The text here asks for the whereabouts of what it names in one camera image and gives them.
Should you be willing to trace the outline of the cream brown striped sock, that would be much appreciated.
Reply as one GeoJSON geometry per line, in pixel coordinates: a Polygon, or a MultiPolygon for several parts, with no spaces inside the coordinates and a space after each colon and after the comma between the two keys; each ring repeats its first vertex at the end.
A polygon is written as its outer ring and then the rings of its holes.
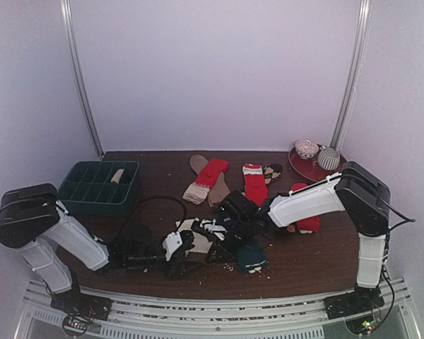
{"type": "Polygon", "coordinates": [[[224,239],[226,233],[216,219],[187,219],[176,222],[182,244],[176,254],[183,254],[188,261],[208,264],[213,258],[214,241],[224,239]]]}

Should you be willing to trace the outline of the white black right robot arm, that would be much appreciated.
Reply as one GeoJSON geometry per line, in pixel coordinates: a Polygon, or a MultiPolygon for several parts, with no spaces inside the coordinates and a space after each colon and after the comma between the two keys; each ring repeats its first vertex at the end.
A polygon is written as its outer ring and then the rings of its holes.
{"type": "Polygon", "coordinates": [[[354,161],[341,172],[288,193],[267,198],[260,206],[239,191],[220,203],[223,222],[194,221],[192,230],[219,243],[226,252],[263,232],[285,229],[308,218],[345,212],[358,237],[358,289],[348,296],[353,311],[364,311],[375,300],[382,265],[387,257],[390,191],[386,184],[354,161]]]}

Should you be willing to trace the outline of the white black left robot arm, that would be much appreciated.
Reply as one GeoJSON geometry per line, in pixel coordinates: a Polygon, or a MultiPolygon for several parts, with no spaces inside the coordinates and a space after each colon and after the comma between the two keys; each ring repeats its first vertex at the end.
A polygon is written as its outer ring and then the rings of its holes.
{"type": "Polygon", "coordinates": [[[175,268],[193,247],[194,235],[190,230],[171,232],[160,246],[151,246],[124,227],[106,242],[69,213],[54,185],[38,184],[7,191],[1,197],[0,243],[16,250],[49,290],[59,295],[60,302],[79,314],[88,306],[87,297],[78,291],[73,269],[56,255],[54,244],[92,272],[114,277],[123,274],[132,261],[136,266],[157,262],[175,268]]]}

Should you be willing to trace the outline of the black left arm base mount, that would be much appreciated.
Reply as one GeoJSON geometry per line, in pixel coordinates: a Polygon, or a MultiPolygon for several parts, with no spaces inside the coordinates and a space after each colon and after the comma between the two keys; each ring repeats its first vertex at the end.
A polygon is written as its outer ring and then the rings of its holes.
{"type": "Polygon", "coordinates": [[[65,314],[106,321],[112,308],[112,300],[71,290],[52,295],[50,306],[65,314]]]}

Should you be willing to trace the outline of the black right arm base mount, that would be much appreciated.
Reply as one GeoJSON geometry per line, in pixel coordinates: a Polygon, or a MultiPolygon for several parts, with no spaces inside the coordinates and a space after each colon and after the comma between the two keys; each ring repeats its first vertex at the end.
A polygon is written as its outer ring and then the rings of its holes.
{"type": "Polygon", "coordinates": [[[381,290],[356,286],[354,291],[326,297],[324,307],[329,320],[372,311],[374,307],[383,307],[381,290]]]}

